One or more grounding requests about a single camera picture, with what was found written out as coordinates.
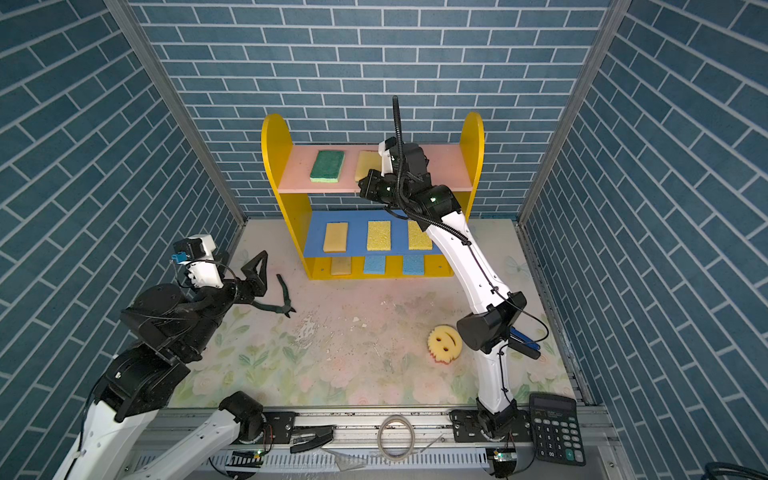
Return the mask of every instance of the blue sponge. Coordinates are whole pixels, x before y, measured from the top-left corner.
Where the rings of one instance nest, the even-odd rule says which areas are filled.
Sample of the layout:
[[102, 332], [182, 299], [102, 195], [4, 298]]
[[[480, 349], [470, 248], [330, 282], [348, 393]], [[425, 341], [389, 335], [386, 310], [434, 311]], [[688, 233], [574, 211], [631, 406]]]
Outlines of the blue sponge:
[[366, 257], [366, 265], [362, 268], [363, 273], [370, 275], [383, 275], [386, 268], [386, 257], [383, 255], [371, 255]]
[[403, 275], [424, 275], [424, 256], [405, 255], [402, 258]]

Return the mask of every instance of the sponge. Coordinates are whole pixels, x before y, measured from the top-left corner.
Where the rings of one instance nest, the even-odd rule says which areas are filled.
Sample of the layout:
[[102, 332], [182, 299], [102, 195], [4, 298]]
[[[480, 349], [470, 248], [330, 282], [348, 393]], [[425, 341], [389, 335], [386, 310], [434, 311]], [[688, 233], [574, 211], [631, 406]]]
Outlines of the sponge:
[[370, 255], [366, 257], [366, 265], [362, 268], [363, 273], [369, 275], [383, 275], [386, 271], [386, 257], [383, 255]]
[[382, 170], [382, 158], [377, 151], [361, 151], [357, 157], [357, 167], [355, 168], [355, 182], [368, 177], [368, 170]]
[[392, 249], [392, 222], [375, 220], [368, 222], [368, 251]]
[[408, 250], [431, 250], [432, 239], [422, 232], [419, 224], [408, 220]]
[[405, 255], [402, 258], [403, 275], [424, 275], [424, 256]]
[[427, 347], [436, 362], [450, 363], [462, 352], [461, 336], [456, 329], [447, 325], [439, 325], [429, 334]]
[[325, 253], [344, 253], [346, 252], [346, 232], [349, 229], [347, 222], [327, 223], [326, 241], [323, 244]]
[[352, 257], [331, 257], [331, 275], [350, 275]]
[[344, 152], [338, 150], [321, 150], [317, 152], [315, 164], [310, 172], [313, 182], [335, 183], [339, 181], [341, 166], [344, 163]]

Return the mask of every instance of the yellow sponge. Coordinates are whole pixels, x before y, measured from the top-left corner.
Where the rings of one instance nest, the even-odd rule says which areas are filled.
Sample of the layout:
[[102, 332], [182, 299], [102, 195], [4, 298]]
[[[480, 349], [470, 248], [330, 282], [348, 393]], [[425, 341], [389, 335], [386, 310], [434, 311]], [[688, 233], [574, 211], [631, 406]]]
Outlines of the yellow sponge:
[[408, 220], [408, 250], [431, 250], [432, 239], [422, 232], [419, 224]]
[[368, 250], [386, 251], [392, 249], [392, 222], [376, 220], [368, 222]]
[[325, 253], [343, 253], [346, 252], [346, 232], [349, 229], [347, 222], [327, 223], [326, 241], [323, 244]]
[[355, 168], [355, 182], [368, 177], [368, 170], [382, 170], [382, 158], [377, 151], [361, 151], [357, 157], [357, 168]]
[[447, 325], [435, 327], [427, 339], [427, 347], [436, 362], [450, 363], [457, 359], [463, 345], [456, 329]]
[[352, 273], [352, 257], [332, 257], [331, 275], [350, 275]]

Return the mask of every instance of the calculator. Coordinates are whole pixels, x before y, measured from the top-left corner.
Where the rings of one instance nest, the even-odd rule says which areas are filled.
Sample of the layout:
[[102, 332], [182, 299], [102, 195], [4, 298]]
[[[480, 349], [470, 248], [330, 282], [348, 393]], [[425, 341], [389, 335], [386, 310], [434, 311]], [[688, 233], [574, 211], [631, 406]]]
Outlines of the calculator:
[[576, 400], [551, 393], [532, 393], [531, 433], [536, 459], [565, 465], [586, 465]]

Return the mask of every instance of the pink shelf board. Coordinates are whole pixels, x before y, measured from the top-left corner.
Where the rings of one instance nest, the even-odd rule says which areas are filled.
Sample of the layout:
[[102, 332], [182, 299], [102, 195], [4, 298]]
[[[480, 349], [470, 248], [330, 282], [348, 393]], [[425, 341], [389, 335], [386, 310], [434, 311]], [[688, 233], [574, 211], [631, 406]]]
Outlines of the pink shelf board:
[[[427, 170], [432, 174], [433, 185], [445, 185], [455, 192], [472, 191], [462, 149], [457, 145], [422, 145], [429, 159]], [[277, 190], [282, 194], [357, 193], [355, 167], [361, 151], [376, 151], [378, 145], [293, 145], [288, 165]], [[334, 184], [312, 182], [310, 171], [317, 152], [338, 150], [345, 152], [339, 181]]]

